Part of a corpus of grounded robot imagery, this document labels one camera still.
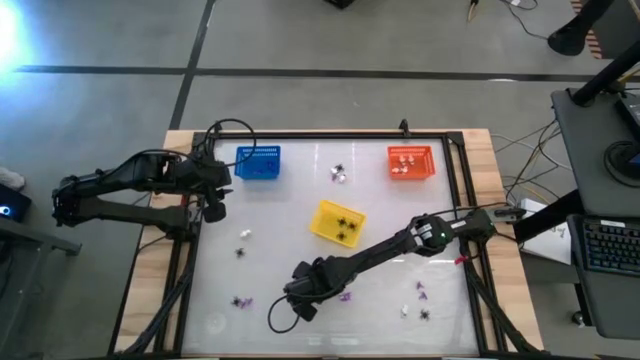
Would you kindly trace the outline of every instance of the black keyboard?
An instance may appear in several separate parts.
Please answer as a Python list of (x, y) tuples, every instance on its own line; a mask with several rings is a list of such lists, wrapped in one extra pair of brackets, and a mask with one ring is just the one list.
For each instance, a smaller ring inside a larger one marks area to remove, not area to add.
[(585, 218), (582, 230), (587, 269), (640, 276), (640, 224)]

